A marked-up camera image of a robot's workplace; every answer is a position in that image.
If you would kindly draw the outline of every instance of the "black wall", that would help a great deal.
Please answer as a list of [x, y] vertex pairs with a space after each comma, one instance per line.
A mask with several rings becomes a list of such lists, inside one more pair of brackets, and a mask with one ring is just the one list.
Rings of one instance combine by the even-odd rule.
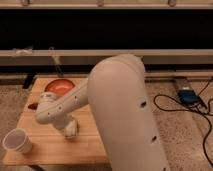
[[213, 10], [0, 10], [0, 49], [213, 49]]

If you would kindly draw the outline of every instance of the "wire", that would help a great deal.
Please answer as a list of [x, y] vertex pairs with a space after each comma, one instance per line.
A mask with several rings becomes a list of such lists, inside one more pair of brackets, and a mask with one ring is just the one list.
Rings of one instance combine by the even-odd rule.
[[[211, 79], [207, 82], [207, 84], [204, 86], [204, 88], [201, 89], [201, 91], [198, 93], [198, 96], [201, 95], [206, 89], [207, 87], [210, 85], [210, 83], [213, 81], [213, 77], [211, 77]], [[165, 97], [165, 98], [168, 98], [170, 100], [172, 100], [173, 102], [177, 103], [178, 105], [180, 105], [182, 108], [177, 108], [177, 109], [165, 109], [163, 107], [161, 107], [158, 103], [157, 103], [157, 99], [159, 97]], [[211, 167], [213, 167], [213, 161], [211, 161], [209, 155], [208, 155], [208, 152], [207, 152], [207, 149], [206, 149], [206, 142], [207, 142], [207, 139], [209, 137], [209, 135], [211, 134], [212, 132], [212, 123], [210, 121], [210, 119], [208, 118], [208, 116], [213, 116], [213, 114], [211, 114], [211, 102], [213, 101], [213, 98], [209, 99], [208, 100], [208, 105], [207, 105], [207, 111], [206, 112], [202, 112], [198, 107], [200, 105], [200, 103], [194, 105], [194, 106], [186, 106], [186, 105], [183, 105], [181, 102], [179, 102], [178, 100], [176, 100], [175, 98], [169, 96], [169, 95], [166, 95], [166, 94], [158, 94], [154, 97], [153, 99], [153, 102], [155, 104], [155, 106], [162, 110], [162, 111], [165, 111], [165, 112], [178, 112], [178, 111], [186, 111], [186, 112], [192, 112], [192, 113], [196, 113], [200, 116], [202, 116], [203, 118], [206, 119], [206, 121], [208, 122], [208, 131], [207, 133], [204, 135], [204, 138], [203, 138], [203, 142], [202, 142], [202, 148], [203, 148], [203, 152], [204, 152], [204, 155], [206, 157], [206, 159], [208, 160], [209, 164], [211, 165]]]
[[206, 90], [206, 88], [209, 86], [209, 84], [212, 82], [213, 77], [211, 77], [211, 79], [207, 82], [207, 84], [202, 88], [202, 90], [198, 93], [198, 96], [200, 96], [204, 90]]

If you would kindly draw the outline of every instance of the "speckled floor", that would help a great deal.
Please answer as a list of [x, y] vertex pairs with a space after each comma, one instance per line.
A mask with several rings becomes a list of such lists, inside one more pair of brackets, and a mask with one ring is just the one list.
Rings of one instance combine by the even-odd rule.
[[[196, 92], [206, 82], [191, 82]], [[175, 97], [176, 92], [172, 82], [152, 81], [146, 83], [150, 101], [158, 93], [164, 93]], [[24, 90], [20, 85], [0, 85], [0, 139], [16, 126], [19, 114], [26, 102], [30, 89]], [[213, 96], [213, 83], [202, 94], [206, 101]], [[176, 104], [167, 99], [159, 101], [165, 108], [178, 108]], [[162, 142], [167, 154], [172, 171], [210, 171], [213, 170], [202, 150], [202, 139], [207, 130], [207, 123], [203, 118], [189, 112], [166, 113], [157, 109], [153, 103], [151, 107], [156, 117]], [[207, 149], [213, 159], [213, 134], [208, 139]], [[2, 158], [5, 151], [0, 148], [0, 170], [25, 171], [31, 170], [23, 167], [5, 167]], [[111, 171], [108, 165], [92, 166], [44, 166], [47, 171], [70, 170], [70, 171]]]

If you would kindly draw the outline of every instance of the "orange bowl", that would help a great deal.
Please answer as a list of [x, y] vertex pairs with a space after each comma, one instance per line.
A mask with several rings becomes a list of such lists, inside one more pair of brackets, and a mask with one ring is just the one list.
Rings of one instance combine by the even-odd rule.
[[72, 90], [75, 87], [75, 84], [67, 79], [57, 79], [51, 81], [44, 91], [53, 92], [59, 97], [65, 95], [68, 91]]

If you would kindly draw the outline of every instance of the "paper cup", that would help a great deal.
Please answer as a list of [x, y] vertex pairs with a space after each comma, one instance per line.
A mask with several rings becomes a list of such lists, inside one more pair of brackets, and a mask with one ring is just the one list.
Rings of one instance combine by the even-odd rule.
[[11, 130], [3, 139], [2, 145], [5, 150], [28, 153], [32, 148], [24, 129], [16, 128]]

